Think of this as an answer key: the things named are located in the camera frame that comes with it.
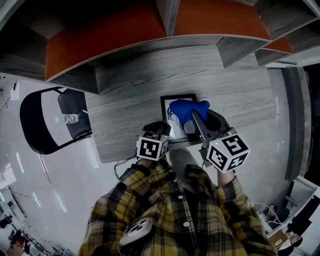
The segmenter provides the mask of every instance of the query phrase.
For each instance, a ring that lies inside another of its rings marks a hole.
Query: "yellow plaid shirt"
[[[150,169],[133,164],[93,206],[78,255],[119,255],[124,230],[145,217],[153,219],[152,231],[122,255],[277,255],[237,177],[217,187],[198,166],[187,165],[185,173],[200,198],[196,221],[164,159]]]

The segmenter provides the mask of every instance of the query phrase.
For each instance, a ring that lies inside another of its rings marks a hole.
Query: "apriltag cube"
[[[169,136],[142,131],[139,140],[136,142],[136,156],[139,158],[158,161],[166,152],[169,143]]]
[[[235,133],[211,141],[206,158],[222,173],[226,173],[242,166],[250,151],[245,137]]]

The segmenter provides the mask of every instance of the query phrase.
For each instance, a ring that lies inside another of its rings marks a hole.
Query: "plastic bottle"
[[[79,116],[77,114],[65,114],[64,121],[66,124],[74,124],[79,121]]]

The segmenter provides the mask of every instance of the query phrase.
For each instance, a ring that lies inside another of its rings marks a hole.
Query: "blue cloth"
[[[196,110],[207,121],[207,109],[210,103],[206,100],[200,102],[193,102],[185,99],[177,99],[170,103],[170,110],[179,118],[180,124],[184,124],[192,120],[192,111]]]

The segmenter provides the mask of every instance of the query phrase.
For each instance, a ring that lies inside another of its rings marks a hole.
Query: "wooden table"
[[[275,116],[265,67],[253,54],[224,68],[216,46],[193,46],[146,53],[111,67],[100,67],[103,93],[86,93],[91,128],[103,163],[135,153],[143,126],[162,120],[161,96],[196,94],[230,126]]]

